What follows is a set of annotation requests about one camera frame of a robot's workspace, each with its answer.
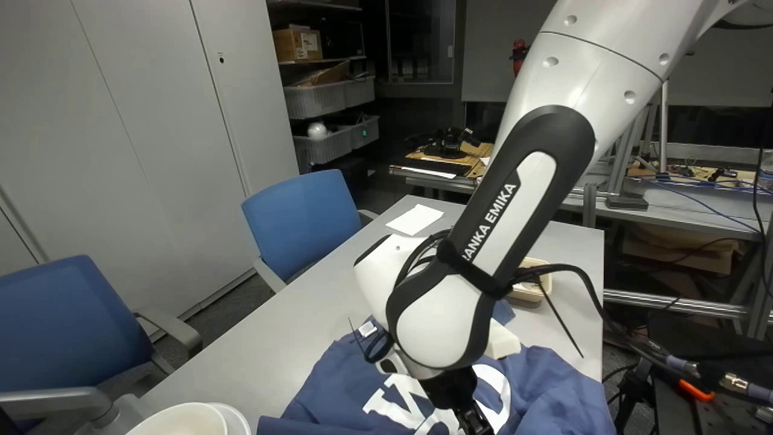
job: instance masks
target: white wall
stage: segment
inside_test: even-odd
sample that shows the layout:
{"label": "white wall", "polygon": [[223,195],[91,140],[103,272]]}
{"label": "white wall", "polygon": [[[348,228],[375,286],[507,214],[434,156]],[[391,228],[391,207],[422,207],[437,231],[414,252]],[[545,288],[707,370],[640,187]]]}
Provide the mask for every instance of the white wall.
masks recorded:
{"label": "white wall", "polygon": [[[550,2],[469,0],[464,43],[464,102],[502,102],[513,80],[515,38],[533,38]],[[681,60],[669,88],[673,104],[769,107],[773,88],[773,28],[711,28],[696,55]]]}

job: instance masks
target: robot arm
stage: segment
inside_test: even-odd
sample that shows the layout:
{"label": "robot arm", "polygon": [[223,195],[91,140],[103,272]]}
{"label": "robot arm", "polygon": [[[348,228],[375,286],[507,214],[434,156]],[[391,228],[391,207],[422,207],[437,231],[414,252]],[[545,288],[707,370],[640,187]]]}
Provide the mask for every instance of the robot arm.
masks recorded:
{"label": "robot arm", "polygon": [[383,243],[363,281],[375,320],[439,408],[472,405],[469,368],[490,307],[520,281],[537,237],[683,50],[743,0],[559,0],[509,91],[495,159],[437,252],[414,262]]}

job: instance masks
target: box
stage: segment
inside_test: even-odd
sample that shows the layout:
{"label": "box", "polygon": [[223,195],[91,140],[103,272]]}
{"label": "box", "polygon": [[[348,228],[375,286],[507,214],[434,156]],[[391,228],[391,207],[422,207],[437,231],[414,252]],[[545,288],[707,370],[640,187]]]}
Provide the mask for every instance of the box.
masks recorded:
{"label": "box", "polygon": [[274,45],[280,63],[321,60],[319,31],[309,26],[289,25],[274,31]]}
{"label": "box", "polygon": [[621,254],[626,256],[648,258],[665,266],[705,271],[714,276],[729,276],[735,256],[741,252],[741,242],[729,237],[660,229],[650,224],[638,224],[636,229],[627,229],[621,243]]}

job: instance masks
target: office chair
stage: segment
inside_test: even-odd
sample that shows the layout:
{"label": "office chair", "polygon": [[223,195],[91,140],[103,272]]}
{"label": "office chair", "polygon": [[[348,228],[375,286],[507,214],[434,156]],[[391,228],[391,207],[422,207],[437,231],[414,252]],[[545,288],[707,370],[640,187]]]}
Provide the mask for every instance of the office chair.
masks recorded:
{"label": "office chair", "polygon": [[[199,332],[162,311],[138,315],[199,353]],[[0,414],[19,433],[65,433],[109,422],[114,397],[133,392],[154,365],[135,315],[88,256],[0,278]]]}
{"label": "office chair", "polygon": [[241,202],[258,243],[258,276],[274,293],[352,237],[375,213],[358,210],[339,169],[274,183]]}

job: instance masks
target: table surface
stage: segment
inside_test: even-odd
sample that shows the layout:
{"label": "table surface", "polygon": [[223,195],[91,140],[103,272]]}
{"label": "table surface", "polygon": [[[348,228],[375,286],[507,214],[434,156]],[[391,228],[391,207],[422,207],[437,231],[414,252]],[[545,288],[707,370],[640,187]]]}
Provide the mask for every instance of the table surface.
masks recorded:
{"label": "table surface", "polygon": [[[133,414],[150,416],[181,401],[220,401],[240,408],[254,427],[258,416],[280,416],[321,353],[369,315],[368,301],[358,291],[352,262],[371,242],[389,234],[389,219],[418,202],[444,213],[420,234],[432,234],[454,224],[461,213],[461,206],[457,202],[416,195],[402,199],[352,239],[135,401]],[[603,299],[603,234],[600,229],[550,222],[531,256],[582,266],[595,281],[600,299]],[[554,276],[554,301],[574,333],[585,357],[578,356],[545,304],[518,307],[518,317],[507,328],[526,346],[554,347],[580,373],[600,379],[602,320],[582,291],[580,278],[571,272]]]}
{"label": "table surface", "polygon": [[[425,189],[439,189],[439,190],[457,190],[457,193],[472,193],[473,181],[469,178],[439,178],[439,177],[418,177],[418,175],[404,175],[393,172],[398,177],[405,177],[410,187],[425,187]],[[718,231],[735,239],[755,239],[758,234],[748,228],[758,228],[752,207],[752,195],[731,195],[731,193],[705,193],[705,190],[683,190],[685,195],[693,195],[711,207],[731,214],[739,222],[731,222],[722,214],[711,213],[696,201],[688,201],[669,189],[643,189],[646,199],[650,202],[648,210],[621,210],[621,207],[607,207],[603,193],[600,190],[596,199],[596,214],[611,218],[611,219],[626,219],[626,222],[648,222],[648,224],[669,224],[669,228],[683,228],[683,229],[702,229],[702,231]],[[582,189],[573,190],[562,201],[566,210],[582,210]],[[758,199],[758,213],[764,219],[764,228],[769,228],[773,201]]]}

